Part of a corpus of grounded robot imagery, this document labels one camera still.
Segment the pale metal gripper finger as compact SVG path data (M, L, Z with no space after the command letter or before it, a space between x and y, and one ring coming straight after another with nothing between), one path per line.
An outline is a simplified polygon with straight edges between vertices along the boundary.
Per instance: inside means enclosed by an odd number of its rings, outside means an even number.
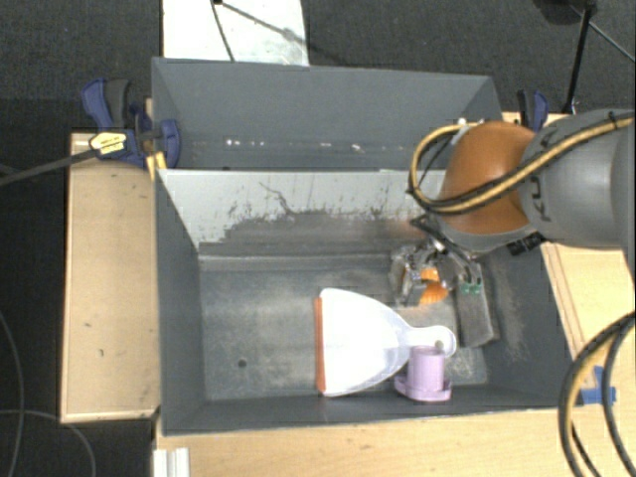
M420 304L423 280L418 269L397 265L393 270L393 290L399 307L415 307Z

